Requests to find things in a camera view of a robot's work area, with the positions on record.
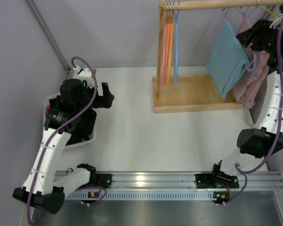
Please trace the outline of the purple clothes hanger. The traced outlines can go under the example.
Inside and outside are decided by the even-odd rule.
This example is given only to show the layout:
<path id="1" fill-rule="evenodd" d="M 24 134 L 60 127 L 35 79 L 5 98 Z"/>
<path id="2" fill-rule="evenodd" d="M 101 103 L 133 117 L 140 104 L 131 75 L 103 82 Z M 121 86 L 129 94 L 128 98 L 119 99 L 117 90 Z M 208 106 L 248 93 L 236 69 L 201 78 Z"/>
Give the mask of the purple clothes hanger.
<path id="1" fill-rule="evenodd" d="M 249 20 L 248 15 L 246 14 L 245 11 L 243 11 L 241 8 L 235 7 L 234 9 L 236 9 L 244 18 L 246 24 L 248 25 L 248 28 L 251 28 L 253 26 L 252 22 Z M 226 18 L 227 14 L 229 12 L 230 8 L 223 8 L 221 11 L 223 12 L 223 17 Z M 250 44 L 245 47 L 249 49 L 249 52 L 252 52 L 253 54 L 253 59 L 251 60 L 251 62 L 249 63 L 249 65 L 247 66 L 247 71 L 251 72 L 251 79 L 255 79 L 256 77 L 256 73 L 257 73 L 257 67 L 258 67 L 258 55 L 256 53 L 256 51 L 253 51 L 250 49 Z"/>

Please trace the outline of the blue trousers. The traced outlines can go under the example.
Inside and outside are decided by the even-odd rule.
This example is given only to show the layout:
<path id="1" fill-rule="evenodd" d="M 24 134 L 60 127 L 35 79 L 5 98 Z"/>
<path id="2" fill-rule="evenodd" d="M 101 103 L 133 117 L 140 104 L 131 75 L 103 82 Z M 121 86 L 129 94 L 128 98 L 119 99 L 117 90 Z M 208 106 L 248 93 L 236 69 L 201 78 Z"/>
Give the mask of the blue trousers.
<path id="1" fill-rule="evenodd" d="M 225 21 L 212 41 L 206 64 L 209 75 L 224 100 L 250 63 L 229 21 Z"/>

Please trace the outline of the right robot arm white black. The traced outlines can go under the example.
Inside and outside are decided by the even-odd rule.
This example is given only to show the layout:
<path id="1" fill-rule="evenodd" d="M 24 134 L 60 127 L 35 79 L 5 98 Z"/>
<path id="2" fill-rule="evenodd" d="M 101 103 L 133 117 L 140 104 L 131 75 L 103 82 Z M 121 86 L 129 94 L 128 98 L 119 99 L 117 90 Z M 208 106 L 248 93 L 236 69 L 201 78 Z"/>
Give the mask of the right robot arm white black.
<path id="1" fill-rule="evenodd" d="M 238 188 L 237 174 L 248 174 L 246 166 L 258 162 L 254 170 L 283 149 L 283 31 L 280 25 L 260 19 L 244 27 L 237 39 L 253 54 L 253 71 L 245 74 L 234 87 L 234 95 L 252 107 L 263 82 L 267 84 L 260 114 L 250 129 L 243 129 L 237 149 L 213 166 L 205 177 L 205 187 Z"/>

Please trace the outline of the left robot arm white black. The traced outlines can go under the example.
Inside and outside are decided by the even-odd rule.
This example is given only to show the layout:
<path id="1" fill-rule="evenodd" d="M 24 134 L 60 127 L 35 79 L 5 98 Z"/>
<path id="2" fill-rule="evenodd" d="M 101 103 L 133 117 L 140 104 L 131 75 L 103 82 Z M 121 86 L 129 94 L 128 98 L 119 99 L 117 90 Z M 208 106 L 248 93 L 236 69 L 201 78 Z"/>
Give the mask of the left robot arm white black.
<path id="1" fill-rule="evenodd" d="M 101 84 L 100 96 L 86 80 L 69 79 L 60 86 L 60 92 L 49 99 L 49 111 L 43 127 L 39 152 L 24 184 L 15 188 L 13 198 L 30 207 L 56 214 L 65 199 L 79 188 L 107 187 L 96 168 L 87 163 L 55 181 L 57 163 L 70 145 L 90 141 L 94 131 L 96 108 L 110 108 L 114 95 L 108 84 Z"/>

